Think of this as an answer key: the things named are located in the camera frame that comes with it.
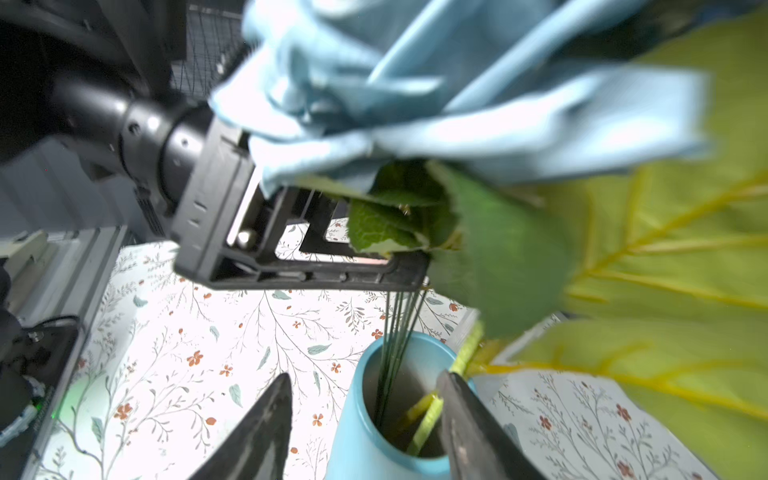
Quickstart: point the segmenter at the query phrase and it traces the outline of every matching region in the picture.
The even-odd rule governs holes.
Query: vase rim
[[[448,348],[440,340],[437,340],[435,337],[425,333],[413,332],[409,341],[429,343],[431,346],[435,346],[438,349],[441,349],[444,353],[448,354],[451,359],[456,358],[456,353],[453,350]],[[374,353],[381,349],[383,344],[383,338],[380,338],[371,343],[371,345],[363,353],[362,357],[360,357],[357,369],[355,370],[355,378],[352,381],[351,388],[355,389],[358,398],[360,398],[360,401],[356,405],[357,415],[359,415],[360,421],[362,422],[374,445],[376,445],[376,447],[378,447],[379,450],[383,452],[387,458],[397,463],[398,465],[401,465],[403,468],[407,468],[408,470],[418,472],[423,475],[445,474],[446,472],[450,471],[448,455],[442,455],[435,458],[420,458],[408,455],[407,453],[398,450],[394,445],[389,443],[384,438],[384,435],[382,435],[381,432],[373,425],[373,421],[371,420],[371,417],[366,408],[366,402],[362,393],[363,376],[365,375],[365,370],[368,366],[368,362],[371,360],[371,357]]]

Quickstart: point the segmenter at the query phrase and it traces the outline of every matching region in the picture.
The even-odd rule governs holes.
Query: yellow stem
[[[478,320],[472,327],[472,331],[469,333],[467,340],[464,341],[462,348],[458,351],[456,360],[453,361],[453,365],[451,365],[451,368],[449,369],[450,373],[458,373],[461,376],[464,375],[467,369],[467,364],[478,349],[482,336],[482,322]],[[443,401],[439,397],[432,401],[432,404],[427,409],[427,413],[424,415],[424,418],[419,425],[419,429],[416,430],[411,443],[408,445],[406,453],[417,456],[419,452],[422,451],[422,447],[432,434],[432,430],[435,428],[435,424],[440,418],[442,405]]]

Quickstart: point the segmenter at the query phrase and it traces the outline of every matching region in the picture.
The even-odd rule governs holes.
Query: white tablecloth
[[[286,230],[280,256],[306,258],[297,250],[305,229]],[[342,220],[328,237],[345,232]],[[186,478],[288,372],[285,478],[320,480],[359,357],[383,330],[385,294],[211,291],[173,273],[175,250],[163,242],[121,251],[40,478]],[[416,328],[448,339],[465,307],[428,295]],[[520,372],[488,407],[549,478],[715,478],[608,380]]]

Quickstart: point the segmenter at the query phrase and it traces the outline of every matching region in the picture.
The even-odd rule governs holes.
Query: blue vase
[[[397,449],[373,425],[371,414],[376,401],[382,344],[383,339],[372,343],[355,370],[333,440],[326,480],[449,480],[450,465],[440,445],[439,424],[419,457]],[[424,333],[413,333],[392,389],[384,432],[388,432],[408,408],[435,389],[438,375],[448,369],[455,358],[456,354],[439,340]],[[396,445],[405,449],[417,427],[418,422],[395,440]]]

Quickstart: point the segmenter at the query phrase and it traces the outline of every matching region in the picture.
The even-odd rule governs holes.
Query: light blue cloth
[[[393,158],[462,162],[503,185],[700,152],[705,75],[542,67],[645,2],[253,0],[243,36],[263,47],[210,105],[252,133],[268,196],[308,173],[362,193]]]

